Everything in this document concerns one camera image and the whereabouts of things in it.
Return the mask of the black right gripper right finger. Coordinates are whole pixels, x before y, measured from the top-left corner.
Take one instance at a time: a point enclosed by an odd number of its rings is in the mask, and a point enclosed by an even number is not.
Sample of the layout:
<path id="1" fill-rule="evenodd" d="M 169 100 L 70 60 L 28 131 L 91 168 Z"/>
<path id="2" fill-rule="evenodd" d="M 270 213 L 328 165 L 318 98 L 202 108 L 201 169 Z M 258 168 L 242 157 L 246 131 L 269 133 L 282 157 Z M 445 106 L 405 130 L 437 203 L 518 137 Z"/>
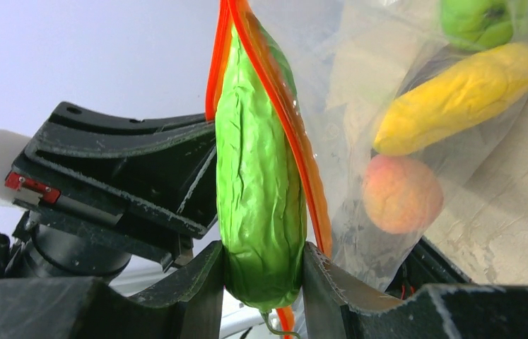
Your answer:
<path id="1" fill-rule="evenodd" d="M 528 286 L 429 284 L 400 300 L 311 243 L 303 299 L 309 338 L 528 338 Z"/>

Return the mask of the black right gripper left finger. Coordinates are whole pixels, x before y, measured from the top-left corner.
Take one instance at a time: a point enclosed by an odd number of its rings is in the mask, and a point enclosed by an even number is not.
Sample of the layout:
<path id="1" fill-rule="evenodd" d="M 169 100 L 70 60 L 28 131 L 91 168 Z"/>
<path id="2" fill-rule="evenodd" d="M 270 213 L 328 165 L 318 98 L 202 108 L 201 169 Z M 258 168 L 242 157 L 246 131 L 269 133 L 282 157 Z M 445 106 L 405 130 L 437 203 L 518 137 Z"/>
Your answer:
<path id="1" fill-rule="evenodd" d="M 97 278 L 0 280 L 0 338 L 217 338 L 223 249 L 124 297 Z"/>

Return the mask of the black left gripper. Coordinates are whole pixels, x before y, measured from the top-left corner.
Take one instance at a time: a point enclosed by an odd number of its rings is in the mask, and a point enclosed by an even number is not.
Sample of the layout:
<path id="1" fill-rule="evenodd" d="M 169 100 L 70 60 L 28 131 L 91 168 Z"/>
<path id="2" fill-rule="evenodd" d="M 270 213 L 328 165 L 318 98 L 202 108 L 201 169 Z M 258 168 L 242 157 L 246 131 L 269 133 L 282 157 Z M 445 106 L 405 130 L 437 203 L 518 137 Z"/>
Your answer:
<path id="1" fill-rule="evenodd" d="M 0 232 L 0 279 L 111 281 L 132 256 L 186 265 L 217 219 L 215 165 L 203 114 L 138 120 L 60 102 L 12 169 L 93 212 L 25 211 L 13 235 Z"/>

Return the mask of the red pink peach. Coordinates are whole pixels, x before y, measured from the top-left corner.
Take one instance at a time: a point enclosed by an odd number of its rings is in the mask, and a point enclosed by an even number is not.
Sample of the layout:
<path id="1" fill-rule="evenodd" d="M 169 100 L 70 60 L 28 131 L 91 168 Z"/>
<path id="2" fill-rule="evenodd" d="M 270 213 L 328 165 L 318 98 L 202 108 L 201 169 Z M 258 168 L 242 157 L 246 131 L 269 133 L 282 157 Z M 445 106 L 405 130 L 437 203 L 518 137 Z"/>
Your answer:
<path id="1" fill-rule="evenodd" d="M 433 171 L 409 157 L 373 157 L 365 169 L 361 191 L 372 223 L 390 234 L 428 227 L 439 216 L 444 202 Z"/>

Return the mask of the clear orange zip top bag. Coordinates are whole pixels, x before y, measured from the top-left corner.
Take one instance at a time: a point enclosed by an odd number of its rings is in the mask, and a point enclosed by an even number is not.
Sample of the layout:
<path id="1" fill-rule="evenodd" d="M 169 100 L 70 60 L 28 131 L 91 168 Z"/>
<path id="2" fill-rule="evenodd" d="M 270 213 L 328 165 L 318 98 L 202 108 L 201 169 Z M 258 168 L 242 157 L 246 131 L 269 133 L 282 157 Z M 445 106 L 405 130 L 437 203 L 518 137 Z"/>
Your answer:
<path id="1" fill-rule="evenodd" d="M 528 1 L 221 1 L 227 289 L 282 338 L 528 338 L 528 287 L 386 293 L 528 98 Z"/>

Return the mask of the yellow corn cob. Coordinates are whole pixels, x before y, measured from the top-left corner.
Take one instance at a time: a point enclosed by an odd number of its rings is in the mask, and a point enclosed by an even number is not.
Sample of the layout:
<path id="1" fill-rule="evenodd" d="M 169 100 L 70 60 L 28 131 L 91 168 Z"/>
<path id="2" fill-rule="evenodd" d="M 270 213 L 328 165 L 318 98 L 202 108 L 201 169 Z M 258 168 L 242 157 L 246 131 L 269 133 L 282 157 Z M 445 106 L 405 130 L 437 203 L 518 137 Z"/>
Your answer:
<path id="1" fill-rule="evenodd" d="M 527 43 L 473 54 L 394 99 L 372 147 L 383 155 L 414 153 L 498 116 L 527 93 Z"/>

